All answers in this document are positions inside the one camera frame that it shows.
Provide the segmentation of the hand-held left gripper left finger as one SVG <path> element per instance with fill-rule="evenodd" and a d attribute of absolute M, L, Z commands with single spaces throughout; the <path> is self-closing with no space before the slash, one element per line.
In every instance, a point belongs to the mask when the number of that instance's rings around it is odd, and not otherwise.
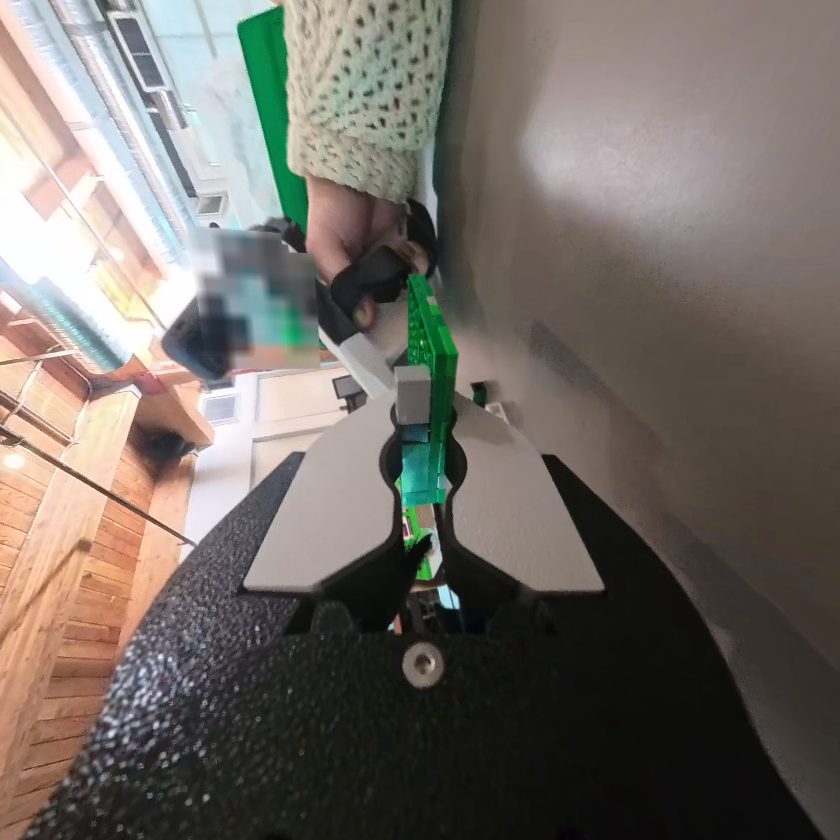
<path fill-rule="evenodd" d="M 370 400 L 308 448 L 244 578 L 247 592 L 314 594 L 374 551 L 403 546 L 385 461 L 396 440 L 394 402 Z"/>

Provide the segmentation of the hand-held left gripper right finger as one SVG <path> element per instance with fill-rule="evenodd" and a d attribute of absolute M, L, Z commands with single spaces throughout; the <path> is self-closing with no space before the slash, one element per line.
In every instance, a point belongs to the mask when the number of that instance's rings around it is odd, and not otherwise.
<path fill-rule="evenodd" d="M 466 397 L 451 431 L 465 466 L 450 480 L 456 545 L 534 595 L 595 595 L 604 583 L 540 452 Z"/>

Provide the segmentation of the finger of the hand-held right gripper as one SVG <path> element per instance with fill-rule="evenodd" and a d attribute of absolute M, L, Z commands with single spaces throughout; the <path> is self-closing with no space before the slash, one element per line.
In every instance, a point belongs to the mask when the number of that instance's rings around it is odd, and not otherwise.
<path fill-rule="evenodd" d="M 318 284 L 318 334 L 369 397 L 396 387 L 395 364 L 404 363 L 408 343 L 407 299 L 381 304 L 372 329 L 364 332 L 332 300 L 328 287 Z"/>

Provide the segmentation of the green lego plate assembly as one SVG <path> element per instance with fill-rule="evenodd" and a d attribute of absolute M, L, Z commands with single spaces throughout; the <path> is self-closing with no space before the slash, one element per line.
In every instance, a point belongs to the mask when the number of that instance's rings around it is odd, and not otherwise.
<path fill-rule="evenodd" d="M 395 423 L 404 508 L 445 501 L 458 352 L 425 276 L 407 279 L 407 364 L 396 366 Z"/>

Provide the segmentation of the person's right hand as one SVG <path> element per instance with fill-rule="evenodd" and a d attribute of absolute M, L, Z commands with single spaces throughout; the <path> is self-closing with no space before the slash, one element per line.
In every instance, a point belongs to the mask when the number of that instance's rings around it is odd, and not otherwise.
<path fill-rule="evenodd" d="M 308 178 L 306 247 L 318 281 L 363 331 L 383 302 L 397 299 L 411 275 L 431 277 L 439 248 L 433 219 L 420 202 L 375 197 L 321 178 Z"/>

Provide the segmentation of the black metal rod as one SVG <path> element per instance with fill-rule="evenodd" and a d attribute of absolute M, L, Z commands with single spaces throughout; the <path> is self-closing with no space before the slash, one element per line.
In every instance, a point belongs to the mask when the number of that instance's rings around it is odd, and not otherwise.
<path fill-rule="evenodd" d="M 83 475 L 76 469 L 65 464 L 60 459 L 54 457 L 53 455 L 47 453 L 44 449 L 40 448 L 36 444 L 32 443 L 28 438 L 25 436 L 18 434 L 12 431 L 7 425 L 1 423 L 1 438 L 2 438 L 2 445 L 7 446 L 8 448 L 22 448 L 25 451 L 29 452 L 31 455 L 45 461 L 47 464 L 51 465 L 58 471 L 62 472 L 66 476 L 76 480 L 77 482 L 81 483 L 85 487 L 96 491 L 102 497 L 110 500 L 114 504 L 124 508 L 127 511 L 130 511 L 133 515 L 145 520 L 148 523 L 151 523 L 156 528 L 162 530 L 166 534 L 175 538 L 180 545 L 187 545 L 192 548 L 196 546 L 196 542 L 192 539 L 187 538 L 185 535 L 181 534 L 180 532 L 174 530 L 172 527 L 164 524 L 161 520 L 151 516 L 150 513 L 146 511 L 142 511 L 139 507 L 134 505 L 132 502 L 122 498 L 117 493 L 111 491 L 109 488 L 102 486 L 101 484 L 97 483 L 97 481 L 88 478 L 87 476 Z"/>

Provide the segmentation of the wooden beam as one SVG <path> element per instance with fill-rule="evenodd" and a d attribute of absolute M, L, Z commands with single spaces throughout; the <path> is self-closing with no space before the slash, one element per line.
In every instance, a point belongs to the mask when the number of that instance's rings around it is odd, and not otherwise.
<path fill-rule="evenodd" d="M 140 402 L 126 385 L 97 396 L 84 410 L 79 442 L 47 488 L 2 598 L 1 805 L 7 816 L 53 673 L 68 607 L 111 489 Z"/>

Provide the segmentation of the silver air duct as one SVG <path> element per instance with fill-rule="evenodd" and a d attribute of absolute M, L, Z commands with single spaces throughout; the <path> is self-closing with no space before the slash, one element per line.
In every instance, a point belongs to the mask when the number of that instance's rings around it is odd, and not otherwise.
<path fill-rule="evenodd" d="M 171 226 L 180 233 L 193 226 L 188 195 L 106 19 L 92 2 L 49 5 Z"/>

